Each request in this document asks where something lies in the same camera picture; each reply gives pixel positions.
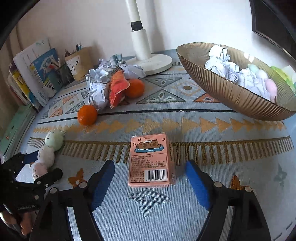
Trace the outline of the crumpled plaid paper pile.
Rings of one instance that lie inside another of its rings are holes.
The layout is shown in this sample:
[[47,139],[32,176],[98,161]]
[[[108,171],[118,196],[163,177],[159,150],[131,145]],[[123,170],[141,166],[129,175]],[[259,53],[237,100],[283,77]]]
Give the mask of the crumpled plaid paper pile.
[[122,70],[125,79],[142,79],[146,77],[144,70],[135,64],[127,64],[122,54],[112,55],[109,60],[99,59],[99,66],[95,70],[99,78],[111,78],[117,71]]

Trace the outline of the orange red snack bag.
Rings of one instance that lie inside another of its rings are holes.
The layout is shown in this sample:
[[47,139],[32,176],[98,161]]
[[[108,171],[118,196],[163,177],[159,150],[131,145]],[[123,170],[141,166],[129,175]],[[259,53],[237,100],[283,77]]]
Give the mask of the orange red snack bag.
[[110,108],[115,108],[124,99],[124,91],[128,89],[130,83],[125,79],[123,70],[118,70],[111,77],[109,88],[109,102]]

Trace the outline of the gold ribbed bowl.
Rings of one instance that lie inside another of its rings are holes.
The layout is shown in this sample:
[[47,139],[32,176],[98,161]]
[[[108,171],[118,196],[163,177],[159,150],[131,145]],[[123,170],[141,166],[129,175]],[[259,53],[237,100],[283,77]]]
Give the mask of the gold ribbed bowl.
[[176,49],[183,67],[199,87],[227,107],[261,121],[281,121],[295,114],[295,94],[272,68],[255,58],[253,63],[264,70],[277,86],[276,103],[207,70],[212,43],[193,42]]

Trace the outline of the bamboo pen holder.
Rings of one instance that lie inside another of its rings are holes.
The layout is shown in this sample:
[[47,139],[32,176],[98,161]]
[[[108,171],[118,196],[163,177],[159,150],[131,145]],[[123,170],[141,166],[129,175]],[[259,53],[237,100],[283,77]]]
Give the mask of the bamboo pen holder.
[[78,52],[65,57],[66,64],[75,80],[79,81],[93,69],[93,63],[90,57],[90,48],[84,47]]

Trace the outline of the green flat book stack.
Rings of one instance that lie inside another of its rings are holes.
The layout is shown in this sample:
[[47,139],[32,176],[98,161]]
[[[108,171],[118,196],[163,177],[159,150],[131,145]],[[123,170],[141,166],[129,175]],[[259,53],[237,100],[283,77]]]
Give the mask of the green flat book stack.
[[1,162],[19,152],[21,143],[31,123],[36,117],[36,111],[32,105],[20,106],[1,139]]

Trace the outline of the white desk lamp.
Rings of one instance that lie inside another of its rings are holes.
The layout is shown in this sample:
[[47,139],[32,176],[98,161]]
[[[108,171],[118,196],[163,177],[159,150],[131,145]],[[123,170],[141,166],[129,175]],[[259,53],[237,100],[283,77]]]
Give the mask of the white desk lamp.
[[142,26],[135,0],[126,0],[126,7],[131,25],[131,37],[135,57],[128,60],[129,65],[140,66],[146,75],[154,75],[171,68],[172,58],[165,54],[152,54],[146,30]]

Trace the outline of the white paper ball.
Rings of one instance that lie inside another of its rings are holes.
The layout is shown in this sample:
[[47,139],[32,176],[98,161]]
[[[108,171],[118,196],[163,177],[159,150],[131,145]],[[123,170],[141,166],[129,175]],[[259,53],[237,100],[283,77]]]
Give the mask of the white paper ball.
[[248,64],[247,68],[240,69],[237,64],[230,61],[227,50],[220,45],[213,46],[209,51],[209,60],[205,63],[205,68],[276,103],[278,89],[267,73],[254,64]]

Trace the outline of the black monitor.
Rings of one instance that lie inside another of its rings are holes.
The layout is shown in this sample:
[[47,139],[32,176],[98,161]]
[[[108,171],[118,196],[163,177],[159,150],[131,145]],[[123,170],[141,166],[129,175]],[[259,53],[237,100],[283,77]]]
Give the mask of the black monitor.
[[250,1],[252,30],[295,59],[295,1]]

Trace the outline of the orange mandarin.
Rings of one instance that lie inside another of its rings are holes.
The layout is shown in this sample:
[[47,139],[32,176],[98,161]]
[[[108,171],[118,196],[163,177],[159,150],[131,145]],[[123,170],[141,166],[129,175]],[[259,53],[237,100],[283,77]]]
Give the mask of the orange mandarin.
[[91,104],[82,106],[78,111],[77,119],[83,126],[93,125],[97,120],[96,108]]
[[125,96],[128,98],[139,98],[144,94],[144,83],[140,79],[130,79],[130,86],[125,90]]

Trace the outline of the upright stack of books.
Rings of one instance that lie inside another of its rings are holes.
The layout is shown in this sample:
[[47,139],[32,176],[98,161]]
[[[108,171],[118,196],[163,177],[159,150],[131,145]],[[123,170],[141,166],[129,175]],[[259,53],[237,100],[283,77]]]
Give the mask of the upright stack of books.
[[47,37],[16,54],[13,62],[42,107],[62,88],[58,54],[55,48],[50,47]]

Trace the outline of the patterned woven table mat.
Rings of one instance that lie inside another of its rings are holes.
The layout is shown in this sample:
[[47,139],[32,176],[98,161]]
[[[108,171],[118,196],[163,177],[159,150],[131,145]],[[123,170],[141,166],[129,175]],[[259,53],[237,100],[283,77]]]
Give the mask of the patterned woven table mat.
[[60,190],[77,187],[107,160],[115,173],[93,212],[105,240],[196,240],[206,220],[185,173],[193,160],[224,186],[253,191],[272,240],[295,228],[295,118],[263,121],[242,115],[206,93],[177,56],[144,79],[145,91],[98,113],[83,126],[87,82],[69,84],[37,115],[21,150],[31,153],[63,133],[55,166]]

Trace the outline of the black mesh pen cup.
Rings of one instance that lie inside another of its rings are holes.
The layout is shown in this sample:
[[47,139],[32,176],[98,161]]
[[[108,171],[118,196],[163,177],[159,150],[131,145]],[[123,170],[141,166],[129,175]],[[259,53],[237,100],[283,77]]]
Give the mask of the black mesh pen cup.
[[55,70],[55,72],[59,76],[59,79],[62,81],[63,86],[66,86],[75,80],[66,63],[64,63],[61,67],[51,64],[50,68]]

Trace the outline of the three-ball dango plush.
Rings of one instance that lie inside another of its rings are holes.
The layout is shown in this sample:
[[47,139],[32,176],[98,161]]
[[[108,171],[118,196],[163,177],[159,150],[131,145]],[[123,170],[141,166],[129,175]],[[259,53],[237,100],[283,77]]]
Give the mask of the three-ball dango plush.
[[52,130],[45,137],[45,144],[41,146],[37,154],[37,161],[34,163],[32,176],[36,180],[44,174],[55,162],[55,152],[62,148],[65,138],[65,131]]

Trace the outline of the pink cartoon carton box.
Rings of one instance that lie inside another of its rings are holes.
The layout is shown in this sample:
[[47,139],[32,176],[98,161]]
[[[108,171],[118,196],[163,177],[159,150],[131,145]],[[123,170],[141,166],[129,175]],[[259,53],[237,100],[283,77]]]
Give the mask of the pink cartoon carton box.
[[173,148],[166,133],[131,138],[128,175],[130,187],[175,185],[175,166]]

